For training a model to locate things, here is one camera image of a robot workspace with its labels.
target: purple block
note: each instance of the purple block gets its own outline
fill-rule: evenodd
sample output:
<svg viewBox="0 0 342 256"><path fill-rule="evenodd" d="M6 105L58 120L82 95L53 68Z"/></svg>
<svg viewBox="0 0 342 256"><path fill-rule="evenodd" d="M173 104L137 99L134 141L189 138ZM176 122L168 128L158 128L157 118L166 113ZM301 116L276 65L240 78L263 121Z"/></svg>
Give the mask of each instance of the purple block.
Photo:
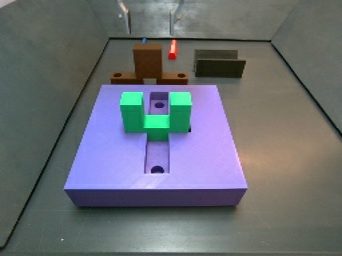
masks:
<svg viewBox="0 0 342 256"><path fill-rule="evenodd" d="M169 134L168 173L145 173L146 135L124 133L120 96L181 91L191 132ZM64 190L77 206L236 205L247 183L216 86L102 85Z"/></svg>

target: gray panel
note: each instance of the gray panel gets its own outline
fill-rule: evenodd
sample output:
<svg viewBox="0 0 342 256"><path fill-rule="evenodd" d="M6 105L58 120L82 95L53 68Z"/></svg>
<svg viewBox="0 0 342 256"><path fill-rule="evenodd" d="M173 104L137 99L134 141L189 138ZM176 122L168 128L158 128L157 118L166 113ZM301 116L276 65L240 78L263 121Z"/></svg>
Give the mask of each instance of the gray panel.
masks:
<svg viewBox="0 0 342 256"><path fill-rule="evenodd" d="M240 78L245 60L197 59L196 77Z"/></svg>
<svg viewBox="0 0 342 256"><path fill-rule="evenodd" d="M236 50L195 50L196 59L237 59Z"/></svg>
<svg viewBox="0 0 342 256"><path fill-rule="evenodd" d="M0 9L0 247L44 168L106 36L82 0Z"/></svg>
<svg viewBox="0 0 342 256"><path fill-rule="evenodd" d="M268 43L180 41L177 59L162 54L168 71L191 72L193 49L208 47L236 49L248 62L241 79L189 74L189 84L219 85L249 186L240 205L73 206L62 186L98 87L113 70L132 70L134 43L109 42L2 252L340 254L340 137Z"/></svg>
<svg viewBox="0 0 342 256"><path fill-rule="evenodd" d="M342 1L307 0L272 44L342 133Z"/></svg>
<svg viewBox="0 0 342 256"><path fill-rule="evenodd" d="M116 0L88 0L109 37L271 40L297 0L185 0L169 35L169 11L177 1L124 0L130 35Z"/></svg>

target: groove in purple block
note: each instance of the groove in purple block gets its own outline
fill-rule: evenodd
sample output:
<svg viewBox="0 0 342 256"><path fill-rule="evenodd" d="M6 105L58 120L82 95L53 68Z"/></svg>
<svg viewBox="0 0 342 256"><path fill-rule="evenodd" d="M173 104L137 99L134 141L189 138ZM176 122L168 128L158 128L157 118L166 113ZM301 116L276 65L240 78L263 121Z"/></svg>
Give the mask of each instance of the groove in purple block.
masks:
<svg viewBox="0 0 342 256"><path fill-rule="evenodd" d="M168 93L150 92L149 115L168 114ZM146 141L144 173L169 173L169 145L168 141Z"/></svg>

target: table surface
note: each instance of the table surface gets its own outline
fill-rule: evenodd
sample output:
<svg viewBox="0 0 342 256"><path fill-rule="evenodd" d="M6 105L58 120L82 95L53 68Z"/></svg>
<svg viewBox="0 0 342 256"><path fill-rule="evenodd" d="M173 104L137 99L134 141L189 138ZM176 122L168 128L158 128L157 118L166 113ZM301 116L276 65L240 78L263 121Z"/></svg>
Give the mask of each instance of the table surface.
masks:
<svg viewBox="0 0 342 256"><path fill-rule="evenodd" d="M101 84L132 71L112 40L1 253L342 253L342 143L269 43L179 41L164 71L217 84L248 191L237 207L77 208L62 186ZM241 79L195 78L195 49L236 49Z"/></svg>

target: green u-shaped block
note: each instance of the green u-shaped block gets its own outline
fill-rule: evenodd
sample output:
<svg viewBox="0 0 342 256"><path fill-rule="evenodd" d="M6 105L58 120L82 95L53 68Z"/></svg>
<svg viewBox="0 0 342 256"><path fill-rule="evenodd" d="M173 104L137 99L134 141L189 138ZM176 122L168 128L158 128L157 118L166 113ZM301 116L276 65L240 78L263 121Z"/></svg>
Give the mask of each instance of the green u-shaped block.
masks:
<svg viewBox="0 0 342 256"><path fill-rule="evenodd" d="M148 141L166 141L168 133L187 133L192 100L189 92L169 93L169 114L145 115L141 92L124 92L120 110L125 132L145 132Z"/></svg>

